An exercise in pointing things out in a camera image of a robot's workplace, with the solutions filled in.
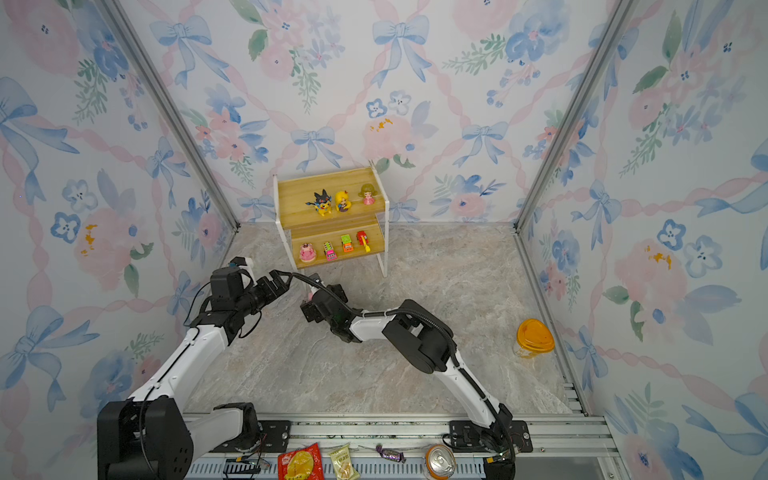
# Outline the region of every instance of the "black and yellow toy figure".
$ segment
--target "black and yellow toy figure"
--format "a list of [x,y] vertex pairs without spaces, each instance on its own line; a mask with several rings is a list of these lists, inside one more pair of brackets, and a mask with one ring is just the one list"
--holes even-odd
[[349,194],[346,190],[336,192],[336,209],[339,212],[346,212],[352,207],[352,202],[349,201]]
[[326,193],[324,188],[322,195],[315,193],[315,201],[306,202],[306,204],[315,207],[315,210],[317,210],[317,213],[320,214],[321,217],[326,216],[326,214],[331,211],[331,197]]

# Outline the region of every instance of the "snack bag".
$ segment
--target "snack bag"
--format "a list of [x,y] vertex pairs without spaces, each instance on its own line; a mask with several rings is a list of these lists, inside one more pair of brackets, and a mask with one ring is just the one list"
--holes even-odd
[[323,480],[323,459],[317,444],[277,457],[279,480]]
[[349,443],[330,453],[333,469],[336,470],[336,480],[357,480],[360,474],[352,466],[349,458]]

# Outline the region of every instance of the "marble floor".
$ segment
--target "marble floor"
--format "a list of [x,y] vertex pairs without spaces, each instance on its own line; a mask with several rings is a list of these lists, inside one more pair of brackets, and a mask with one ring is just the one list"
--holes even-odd
[[[243,225],[230,250],[236,255],[254,258],[259,276],[290,270],[273,223]],[[451,326],[469,368],[511,411],[571,412],[554,353],[512,352],[518,325],[540,314],[509,226],[396,224],[387,278],[373,256],[304,271],[315,272],[326,285],[341,283],[358,308],[420,303]],[[299,308],[306,292],[293,286],[264,309],[256,330],[207,370],[187,412],[252,402],[258,412],[463,413],[437,378],[389,342],[344,343],[325,323],[308,323]]]

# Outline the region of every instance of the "floral wallpaper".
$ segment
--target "floral wallpaper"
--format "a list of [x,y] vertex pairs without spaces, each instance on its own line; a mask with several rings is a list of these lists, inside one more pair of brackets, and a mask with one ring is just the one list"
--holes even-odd
[[632,478],[768,478],[768,4],[633,15],[528,252]]
[[273,174],[373,161],[394,221],[509,222],[614,2],[123,7],[241,221],[275,217]]
[[232,231],[92,2],[0,11],[0,477],[96,478]]

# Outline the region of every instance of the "yellow cup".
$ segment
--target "yellow cup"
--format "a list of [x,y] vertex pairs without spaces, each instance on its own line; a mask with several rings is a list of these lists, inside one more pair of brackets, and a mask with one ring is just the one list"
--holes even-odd
[[554,350],[554,338],[547,326],[536,319],[525,320],[518,328],[515,355],[531,359],[540,353]]

